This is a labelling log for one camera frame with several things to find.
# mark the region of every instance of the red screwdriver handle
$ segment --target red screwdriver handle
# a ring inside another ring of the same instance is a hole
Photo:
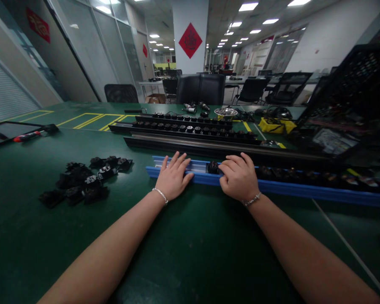
[[[32,132],[32,133],[28,133],[28,134],[23,134],[23,135],[17,136],[13,140],[15,142],[25,142],[25,141],[29,141],[32,138],[38,137],[40,135],[41,135],[41,132],[35,131],[35,132]]]

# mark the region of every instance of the person's right hand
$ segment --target person's right hand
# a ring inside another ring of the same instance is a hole
[[[218,168],[224,172],[220,178],[224,193],[238,201],[250,201],[260,193],[255,165],[248,155],[241,153],[227,156]]]

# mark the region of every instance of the red decoration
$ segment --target red decoration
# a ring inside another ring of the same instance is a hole
[[[197,31],[190,22],[189,26],[179,41],[179,45],[183,48],[183,51],[186,53],[186,55],[191,59],[202,42],[203,41],[201,40]]]
[[[48,43],[51,43],[51,37],[49,36],[49,25],[42,20],[36,13],[27,8],[27,18],[30,24],[30,28],[45,39]]]
[[[144,52],[145,57],[148,58],[148,49],[145,44],[143,44],[142,51]]]

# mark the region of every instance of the green workbench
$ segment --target green workbench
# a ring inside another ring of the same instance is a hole
[[[182,112],[179,105],[67,102],[11,119],[54,123],[61,132],[0,146],[0,303],[36,302],[96,237],[154,187],[145,166],[153,165],[152,155],[166,153],[130,149],[123,135],[107,128],[115,120],[133,121],[123,109],[141,106],[148,113]],[[248,127],[255,131],[252,123]],[[236,130],[242,128],[244,123],[235,124]],[[75,207],[62,202],[52,210],[38,201],[43,191],[54,189],[66,163],[89,164],[92,157],[109,155],[133,159],[134,165],[106,182],[107,200]],[[380,209],[269,197],[380,294]],[[218,187],[192,184],[158,216],[109,302],[302,299],[247,210]]]

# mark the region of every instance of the hand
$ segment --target hand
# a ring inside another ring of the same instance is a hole
[[[186,153],[183,153],[180,157],[179,154],[179,152],[174,154],[169,166],[167,166],[169,157],[165,157],[155,186],[156,189],[162,191],[168,201],[178,197],[194,176],[193,173],[184,176],[186,167],[191,159],[185,160]]]
[[[220,178],[221,188],[224,193],[238,201],[250,201],[259,194],[258,178],[255,165],[248,155],[241,153],[227,156],[218,168],[224,172]]]

